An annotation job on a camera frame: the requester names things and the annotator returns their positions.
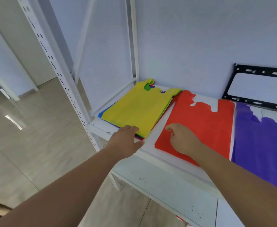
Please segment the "person's right hand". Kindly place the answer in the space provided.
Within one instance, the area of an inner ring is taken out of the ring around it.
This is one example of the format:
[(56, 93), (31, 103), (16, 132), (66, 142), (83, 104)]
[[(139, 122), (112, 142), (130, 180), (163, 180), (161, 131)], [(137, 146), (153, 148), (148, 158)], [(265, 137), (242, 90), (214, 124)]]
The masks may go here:
[(184, 125), (181, 125), (181, 141), (170, 143), (177, 152), (190, 157), (193, 157), (202, 145), (197, 136)]

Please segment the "person's left hand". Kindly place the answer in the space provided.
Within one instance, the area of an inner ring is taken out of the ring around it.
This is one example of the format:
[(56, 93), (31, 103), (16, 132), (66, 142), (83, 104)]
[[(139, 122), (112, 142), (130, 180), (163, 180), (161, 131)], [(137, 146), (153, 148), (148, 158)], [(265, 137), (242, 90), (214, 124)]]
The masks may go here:
[(126, 125), (114, 132), (107, 142), (106, 149), (113, 154), (113, 156), (122, 160), (132, 156), (136, 152), (130, 151), (130, 143), (135, 142), (135, 134), (139, 131), (136, 126)]

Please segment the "person's left forearm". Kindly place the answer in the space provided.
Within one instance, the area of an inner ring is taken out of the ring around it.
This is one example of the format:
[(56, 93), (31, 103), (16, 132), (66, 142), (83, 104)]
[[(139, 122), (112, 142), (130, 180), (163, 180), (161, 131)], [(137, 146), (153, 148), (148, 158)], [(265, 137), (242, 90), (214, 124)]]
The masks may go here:
[(77, 227), (113, 166), (132, 154), (107, 145), (0, 218), (0, 227)]

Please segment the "person's right forearm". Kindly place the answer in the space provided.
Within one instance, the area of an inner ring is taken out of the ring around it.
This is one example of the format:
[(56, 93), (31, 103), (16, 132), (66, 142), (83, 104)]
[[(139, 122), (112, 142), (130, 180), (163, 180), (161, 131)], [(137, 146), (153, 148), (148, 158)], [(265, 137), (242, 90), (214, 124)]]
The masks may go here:
[(197, 143), (188, 155), (207, 173), (245, 227), (277, 227), (277, 187)]

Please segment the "red non-woven bag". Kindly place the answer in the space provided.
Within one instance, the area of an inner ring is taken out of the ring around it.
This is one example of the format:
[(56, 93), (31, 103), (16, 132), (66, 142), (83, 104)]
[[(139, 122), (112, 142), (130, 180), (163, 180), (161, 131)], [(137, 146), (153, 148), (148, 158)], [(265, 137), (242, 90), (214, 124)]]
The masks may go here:
[(189, 128), (197, 138), (223, 157), (230, 159), (231, 135), (235, 103), (217, 99), (217, 111), (205, 102), (194, 101), (197, 95), (180, 92), (165, 126), (179, 123)]

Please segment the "red fabric piece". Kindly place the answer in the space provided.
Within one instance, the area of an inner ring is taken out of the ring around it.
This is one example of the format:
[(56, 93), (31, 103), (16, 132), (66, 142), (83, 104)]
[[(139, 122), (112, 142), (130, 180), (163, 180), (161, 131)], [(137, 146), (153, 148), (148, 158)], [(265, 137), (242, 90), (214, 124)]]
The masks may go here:
[(180, 221), (182, 221), (182, 223), (184, 224), (184, 227), (192, 227), (192, 225), (190, 225), (188, 222), (186, 222), (185, 220), (183, 220), (181, 217), (176, 216), (176, 218)]

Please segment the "purple non-woven bag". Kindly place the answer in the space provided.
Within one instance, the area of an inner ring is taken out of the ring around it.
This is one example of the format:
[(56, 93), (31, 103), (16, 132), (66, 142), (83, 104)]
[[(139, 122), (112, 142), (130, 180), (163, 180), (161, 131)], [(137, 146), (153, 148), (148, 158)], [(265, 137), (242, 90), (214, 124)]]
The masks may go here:
[(277, 122), (236, 104), (232, 162), (277, 187)]

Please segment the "white metal shelving rack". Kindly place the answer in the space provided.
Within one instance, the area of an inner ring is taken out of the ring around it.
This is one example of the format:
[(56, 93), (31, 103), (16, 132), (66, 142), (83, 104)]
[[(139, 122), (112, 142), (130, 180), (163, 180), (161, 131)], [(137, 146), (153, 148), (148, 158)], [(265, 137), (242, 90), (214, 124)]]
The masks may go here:
[(140, 128), (145, 145), (109, 174), (116, 188), (113, 175), (194, 226), (243, 226), (164, 127), (180, 92), (216, 112), (234, 64), (277, 68), (277, 0), (18, 2), (95, 150)]

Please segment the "black metal bracket frame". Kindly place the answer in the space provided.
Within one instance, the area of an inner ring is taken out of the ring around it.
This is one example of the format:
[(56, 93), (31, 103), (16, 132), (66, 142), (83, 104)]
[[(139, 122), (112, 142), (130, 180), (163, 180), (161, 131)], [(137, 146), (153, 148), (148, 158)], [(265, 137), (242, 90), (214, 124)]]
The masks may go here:
[(277, 111), (277, 68), (234, 64), (221, 99)]

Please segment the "white door frame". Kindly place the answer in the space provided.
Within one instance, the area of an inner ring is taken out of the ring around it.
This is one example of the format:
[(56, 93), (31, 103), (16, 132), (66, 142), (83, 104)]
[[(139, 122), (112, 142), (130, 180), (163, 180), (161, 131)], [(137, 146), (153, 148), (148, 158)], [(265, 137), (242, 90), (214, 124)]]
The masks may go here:
[(8, 98), (19, 101), (20, 97), (37, 86), (23, 68), (0, 33), (0, 91)]

